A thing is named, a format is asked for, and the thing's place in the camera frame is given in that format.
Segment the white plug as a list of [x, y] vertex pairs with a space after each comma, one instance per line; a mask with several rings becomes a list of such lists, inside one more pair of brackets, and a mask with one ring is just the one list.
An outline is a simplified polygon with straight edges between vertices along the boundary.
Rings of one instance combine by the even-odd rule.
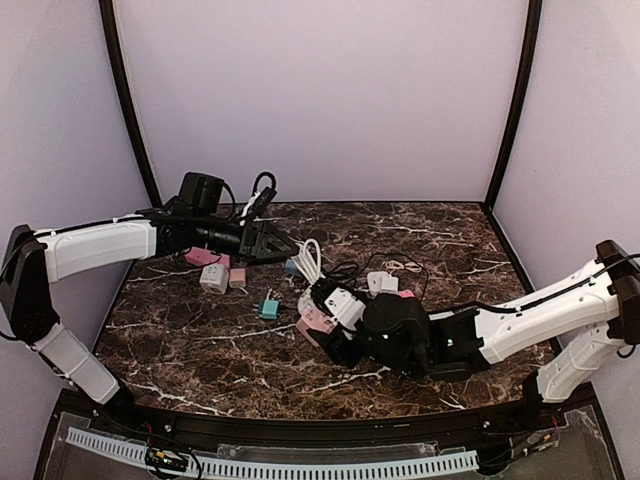
[[391, 275], [385, 271], [369, 272], [367, 274], [367, 285], [369, 294], [371, 296], [377, 296], [379, 293], [381, 293], [385, 285], [388, 283], [388, 279], [390, 277]]

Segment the white charger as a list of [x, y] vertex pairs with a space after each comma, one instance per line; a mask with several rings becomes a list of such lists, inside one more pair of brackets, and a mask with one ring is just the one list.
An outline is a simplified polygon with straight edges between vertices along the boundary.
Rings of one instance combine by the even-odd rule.
[[380, 280], [380, 292], [397, 294], [399, 292], [399, 279], [395, 276], [384, 276]]

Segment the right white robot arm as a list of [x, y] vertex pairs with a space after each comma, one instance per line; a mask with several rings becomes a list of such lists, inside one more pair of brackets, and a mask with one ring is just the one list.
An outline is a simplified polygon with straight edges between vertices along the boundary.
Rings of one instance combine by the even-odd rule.
[[427, 312], [415, 297], [380, 293], [361, 302], [334, 288], [325, 309], [335, 325], [311, 335], [337, 365], [352, 368], [368, 357], [404, 375], [454, 382], [574, 332], [522, 387], [539, 405], [559, 404], [620, 349], [639, 343], [639, 257], [612, 240], [596, 251], [565, 279], [499, 306]]

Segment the white cube socket adapter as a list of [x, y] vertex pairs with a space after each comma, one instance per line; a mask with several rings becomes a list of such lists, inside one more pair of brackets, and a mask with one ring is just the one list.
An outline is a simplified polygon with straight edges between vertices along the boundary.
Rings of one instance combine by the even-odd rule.
[[225, 294], [229, 284], [229, 272], [226, 266], [211, 264], [203, 268], [200, 286], [207, 292]]

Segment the light blue charger plug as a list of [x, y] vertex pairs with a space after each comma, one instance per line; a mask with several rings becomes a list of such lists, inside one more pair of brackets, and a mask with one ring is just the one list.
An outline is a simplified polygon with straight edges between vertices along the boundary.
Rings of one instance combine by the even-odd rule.
[[300, 271], [298, 270], [294, 260], [291, 258], [287, 259], [285, 262], [285, 271], [288, 275], [293, 277], [301, 277]]

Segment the pink triangular power socket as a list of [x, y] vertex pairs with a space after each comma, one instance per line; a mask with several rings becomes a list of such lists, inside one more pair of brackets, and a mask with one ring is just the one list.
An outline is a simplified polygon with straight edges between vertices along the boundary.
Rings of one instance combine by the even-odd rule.
[[220, 254], [215, 251], [203, 248], [192, 247], [185, 255], [184, 259], [191, 265], [205, 267], [213, 264], [223, 265], [231, 268], [231, 258], [227, 254]]

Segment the white and pink cube socket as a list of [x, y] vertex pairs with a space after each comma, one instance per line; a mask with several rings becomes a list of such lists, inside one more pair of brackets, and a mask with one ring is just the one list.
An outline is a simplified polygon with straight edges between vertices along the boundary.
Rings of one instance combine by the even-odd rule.
[[310, 331], [315, 330], [324, 334], [330, 334], [334, 329], [334, 322], [329, 316], [316, 307], [307, 292], [299, 298], [297, 309], [299, 319], [296, 322], [296, 328], [314, 347], [319, 348], [320, 345], [311, 336]]

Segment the pink charger plug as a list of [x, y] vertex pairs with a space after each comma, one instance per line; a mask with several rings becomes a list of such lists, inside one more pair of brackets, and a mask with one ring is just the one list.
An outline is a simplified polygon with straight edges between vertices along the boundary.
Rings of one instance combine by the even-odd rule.
[[232, 268], [229, 271], [228, 285], [232, 289], [245, 288], [247, 284], [247, 273], [245, 268]]

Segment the teal charger plug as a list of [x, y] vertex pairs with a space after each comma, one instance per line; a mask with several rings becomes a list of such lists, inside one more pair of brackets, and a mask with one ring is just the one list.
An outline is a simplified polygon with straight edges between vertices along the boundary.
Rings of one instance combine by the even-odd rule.
[[263, 320], [277, 320], [280, 316], [280, 302], [273, 299], [262, 299], [258, 305], [258, 317]]

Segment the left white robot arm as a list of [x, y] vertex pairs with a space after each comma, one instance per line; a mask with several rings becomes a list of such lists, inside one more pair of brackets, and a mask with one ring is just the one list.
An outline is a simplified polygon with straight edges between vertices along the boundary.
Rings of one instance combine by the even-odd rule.
[[50, 287], [111, 264], [161, 258], [198, 247], [249, 264], [284, 262], [299, 252], [272, 223], [195, 214], [176, 204], [58, 230], [16, 227], [1, 269], [8, 340], [24, 343], [100, 406], [133, 401], [130, 390], [61, 321]]

